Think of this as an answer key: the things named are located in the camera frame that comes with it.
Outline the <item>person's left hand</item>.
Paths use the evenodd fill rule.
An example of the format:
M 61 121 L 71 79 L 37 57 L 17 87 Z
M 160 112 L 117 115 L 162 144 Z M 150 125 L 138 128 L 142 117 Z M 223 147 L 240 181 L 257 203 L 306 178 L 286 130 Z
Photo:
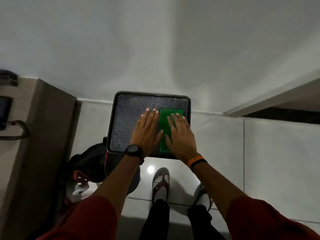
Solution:
M 155 130 L 148 130 L 148 115 L 150 108 L 147 108 L 144 112 L 145 115 L 145 126 L 143 129 L 133 130 L 130 145 L 138 145 L 144 151 L 144 157 L 148 157 L 155 149 L 155 137 L 159 133 L 158 131 L 158 119 L 159 111 L 156 110 L 156 127 Z

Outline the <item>person's right hand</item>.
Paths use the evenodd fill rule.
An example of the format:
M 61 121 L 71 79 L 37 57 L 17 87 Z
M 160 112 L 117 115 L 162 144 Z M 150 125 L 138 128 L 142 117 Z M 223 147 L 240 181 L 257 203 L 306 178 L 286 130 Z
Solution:
M 171 153 L 185 165 L 193 157 L 199 155 L 194 135 L 185 135 L 183 132 L 177 132 L 171 117 L 167 117 L 168 123 L 171 128 L 171 137 L 173 142 L 173 150 Z

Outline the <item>green scrub pad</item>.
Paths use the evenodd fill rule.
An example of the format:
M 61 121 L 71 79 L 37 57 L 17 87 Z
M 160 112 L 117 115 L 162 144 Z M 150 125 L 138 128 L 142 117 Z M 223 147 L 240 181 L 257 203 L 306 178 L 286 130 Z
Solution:
M 162 140 L 159 143 L 159 150 L 161 153 L 171 153 L 170 149 L 166 145 L 166 137 L 165 135 L 168 135 L 168 137 L 171 139 L 171 128 L 169 125 L 169 122 L 167 120 L 167 117 L 171 117 L 171 114 L 179 113 L 180 115 L 183 115 L 182 109 L 161 109 L 159 114 L 159 129 L 163 131 L 163 137 Z

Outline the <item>person's right forearm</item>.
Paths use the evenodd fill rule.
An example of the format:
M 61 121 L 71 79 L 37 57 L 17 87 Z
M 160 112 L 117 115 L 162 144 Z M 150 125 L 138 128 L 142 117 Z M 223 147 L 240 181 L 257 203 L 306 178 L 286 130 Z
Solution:
M 233 200 L 247 195 L 208 163 L 194 167 L 194 174 L 205 187 L 223 219 L 227 220 L 227 210 Z

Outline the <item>person's left forearm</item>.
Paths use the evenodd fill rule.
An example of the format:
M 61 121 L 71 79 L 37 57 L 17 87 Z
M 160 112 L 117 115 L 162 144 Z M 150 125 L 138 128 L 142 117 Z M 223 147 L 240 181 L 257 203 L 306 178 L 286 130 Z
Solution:
M 93 193 L 94 196 L 106 198 L 112 204 L 117 220 L 121 217 L 127 191 L 140 162 L 139 157 L 125 155 Z

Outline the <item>black wristwatch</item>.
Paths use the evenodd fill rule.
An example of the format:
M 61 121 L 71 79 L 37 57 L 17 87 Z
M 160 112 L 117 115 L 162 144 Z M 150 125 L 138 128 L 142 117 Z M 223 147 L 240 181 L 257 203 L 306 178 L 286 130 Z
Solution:
M 123 152 L 124 156 L 130 156 L 130 157 L 138 157 L 140 160 L 139 166 L 141 166 L 144 163 L 145 156 L 144 151 L 141 147 L 138 145 L 129 145 Z

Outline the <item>orange wristband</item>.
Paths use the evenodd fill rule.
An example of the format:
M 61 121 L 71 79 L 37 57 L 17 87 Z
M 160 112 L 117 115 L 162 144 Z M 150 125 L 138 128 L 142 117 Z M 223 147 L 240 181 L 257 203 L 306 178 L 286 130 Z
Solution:
M 188 166 L 188 168 L 191 169 L 191 167 L 192 167 L 193 164 L 195 164 L 197 161 L 203 161 L 203 160 L 206 161 L 206 160 L 202 157 L 202 155 L 198 155 L 198 156 L 193 157 L 192 159 L 190 159 L 190 160 L 188 161 L 188 163 L 187 163 L 187 166 Z

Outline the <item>black wristband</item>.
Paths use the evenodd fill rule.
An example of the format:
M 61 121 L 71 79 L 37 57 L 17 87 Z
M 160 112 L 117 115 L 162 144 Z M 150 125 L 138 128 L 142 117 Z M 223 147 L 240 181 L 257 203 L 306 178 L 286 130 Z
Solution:
M 207 161 L 204 161 L 204 160 L 203 160 L 203 161 L 197 161 L 195 164 L 192 165 L 192 167 L 191 167 L 190 170 L 194 173 L 194 167 L 195 167 L 196 165 L 198 165 L 198 164 L 201 164 L 201 163 L 207 163 Z

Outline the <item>black orange floor machine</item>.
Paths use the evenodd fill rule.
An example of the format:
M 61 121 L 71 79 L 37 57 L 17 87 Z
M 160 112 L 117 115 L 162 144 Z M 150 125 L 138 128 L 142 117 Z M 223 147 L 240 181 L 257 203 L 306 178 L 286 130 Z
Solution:
M 122 153 L 107 151 L 107 137 L 102 143 L 73 155 L 64 166 L 66 205 L 78 203 L 89 197 L 123 158 Z

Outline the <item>black trousers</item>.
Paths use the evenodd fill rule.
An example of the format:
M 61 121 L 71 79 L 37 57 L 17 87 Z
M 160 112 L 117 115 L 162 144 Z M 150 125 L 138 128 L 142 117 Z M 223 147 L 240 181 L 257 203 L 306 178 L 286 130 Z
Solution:
M 150 208 L 142 227 L 139 240 L 167 240 L 170 208 L 163 199 L 157 199 Z M 212 217 L 202 204 L 193 205 L 187 210 L 194 240 L 226 240 L 211 224 Z

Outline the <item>beige cabinet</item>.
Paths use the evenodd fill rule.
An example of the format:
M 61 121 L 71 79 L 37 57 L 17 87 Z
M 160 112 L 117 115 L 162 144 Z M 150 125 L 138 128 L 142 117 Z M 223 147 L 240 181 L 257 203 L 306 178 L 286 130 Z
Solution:
M 34 240 L 58 219 L 64 201 L 76 97 L 45 81 L 18 78 L 0 86 L 13 98 L 9 121 L 26 123 L 31 135 L 0 140 L 0 240 Z

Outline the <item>red long-sleeved top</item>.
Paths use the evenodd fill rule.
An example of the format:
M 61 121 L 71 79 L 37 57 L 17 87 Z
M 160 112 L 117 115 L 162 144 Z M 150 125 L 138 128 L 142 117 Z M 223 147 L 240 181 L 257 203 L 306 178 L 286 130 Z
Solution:
M 320 235 L 292 221 L 265 201 L 248 196 L 233 200 L 226 212 L 233 240 L 320 240 Z M 112 204 L 90 196 L 36 240 L 115 240 L 118 219 Z

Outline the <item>black rectangular device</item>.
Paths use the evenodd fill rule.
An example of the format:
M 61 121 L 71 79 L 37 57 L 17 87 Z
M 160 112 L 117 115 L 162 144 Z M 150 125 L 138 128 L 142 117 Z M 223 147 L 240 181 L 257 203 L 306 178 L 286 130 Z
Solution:
M 12 102 L 12 97 L 0 96 L 0 131 L 6 128 Z

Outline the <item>grey brown-strapped sandal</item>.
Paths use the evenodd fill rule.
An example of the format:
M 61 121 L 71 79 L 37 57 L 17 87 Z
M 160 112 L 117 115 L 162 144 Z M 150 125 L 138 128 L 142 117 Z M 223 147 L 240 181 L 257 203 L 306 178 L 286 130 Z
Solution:
M 156 171 L 152 180 L 152 206 L 157 200 L 167 202 L 170 189 L 170 172 L 162 167 Z
M 192 206 L 204 206 L 206 211 L 209 212 L 213 203 L 213 199 L 209 196 L 203 184 L 200 183 L 194 192 L 194 201 Z

